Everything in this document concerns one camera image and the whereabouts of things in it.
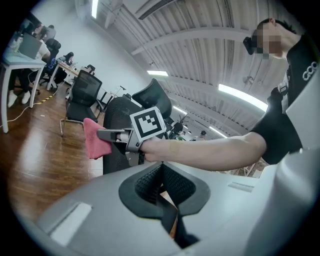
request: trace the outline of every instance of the black t-shirt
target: black t-shirt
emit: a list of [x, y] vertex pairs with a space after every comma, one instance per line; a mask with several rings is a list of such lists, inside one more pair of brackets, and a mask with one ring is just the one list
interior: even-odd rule
[[[318, 68], [318, 51], [311, 39], [302, 35], [301, 39], [287, 53], [289, 68], [281, 88], [287, 88], [287, 105], [299, 96]], [[268, 108], [251, 132], [261, 135], [266, 142], [266, 152], [262, 158], [270, 165], [277, 164], [288, 152], [302, 148], [299, 136], [285, 113], [283, 95], [274, 88], [267, 99]]]

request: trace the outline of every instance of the red towel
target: red towel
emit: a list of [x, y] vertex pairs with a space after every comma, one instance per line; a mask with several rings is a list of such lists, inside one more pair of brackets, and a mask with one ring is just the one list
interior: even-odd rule
[[111, 142], [99, 139], [97, 130], [105, 129], [89, 118], [83, 120], [85, 147], [90, 159], [98, 159], [112, 153]]

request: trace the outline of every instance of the wooden floor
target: wooden floor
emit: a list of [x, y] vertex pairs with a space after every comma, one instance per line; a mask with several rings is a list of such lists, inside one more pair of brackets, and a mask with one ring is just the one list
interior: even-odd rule
[[[60, 136], [66, 89], [63, 85], [54, 97], [26, 109], [16, 121], [8, 123], [7, 134], [2, 128], [0, 131], [0, 168], [8, 181], [10, 201], [18, 213], [33, 221], [53, 202], [103, 173], [102, 158], [87, 157], [80, 124], [66, 123], [64, 136]], [[35, 102], [53, 94], [42, 86], [40, 91]], [[19, 98], [8, 109], [8, 120], [27, 106], [21, 105]]]

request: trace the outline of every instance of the fluorescent light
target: fluorescent light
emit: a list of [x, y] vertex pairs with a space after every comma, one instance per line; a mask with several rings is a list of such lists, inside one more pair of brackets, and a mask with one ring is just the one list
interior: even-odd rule
[[249, 94], [246, 94], [245, 92], [243, 91], [240, 91], [240, 90], [237, 90], [237, 89], [234, 89], [232, 87], [229, 87], [229, 86], [226, 86], [226, 85], [223, 85], [223, 84], [219, 84], [219, 91], [222, 91], [222, 92], [225, 92], [227, 94], [231, 94], [233, 96], [236, 96], [246, 102], [249, 102], [251, 103], [252, 105], [258, 107], [259, 109], [263, 110], [264, 112], [267, 111], [267, 108], [268, 108], [268, 105], [264, 102], [262, 102], [261, 100], [249, 95]]
[[178, 111], [180, 111], [181, 113], [183, 113], [183, 114], [187, 114], [187, 112], [184, 112], [182, 109], [180, 109], [180, 108], [178, 108], [178, 107], [176, 107], [176, 106], [173, 106], [173, 108], [175, 109], [175, 110], [178, 110]]
[[211, 130], [215, 131], [217, 134], [221, 135], [222, 137], [227, 138], [227, 136], [223, 135], [220, 131], [212, 128], [211, 126], [209, 126], [209, 128], [210, 128]]
[[94, 17], [95, 19], [97, 18], [98, 2], [99, 2], [99, 0], [92, 0], [91, 15], [92, 15], [92, 17]]
[[165, 77], [168, 76], [166, 71], [148, 70], [147, 72], [149, 73], [149, 75], [158, 75], [158, 76], [165, 76]]

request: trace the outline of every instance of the white sneaker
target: white sneaker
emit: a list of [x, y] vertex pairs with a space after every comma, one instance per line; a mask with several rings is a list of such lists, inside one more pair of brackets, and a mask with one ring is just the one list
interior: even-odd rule
[[13, 90], [11, 90], [9, 92], [8, 108], [11, 108], [11, 106], [15, 103], [17, 98], [18, 96], [14, 94]]
[[26, 104], [28, 102], [28, 100], [30, 99], [30, 92], [25, 92], [22, 98], [22, 104]]
[[54, 89], [58, 88], [58, 86], [57, 86], [55, 81], [52, 81], [51, 85], [53, 86]]

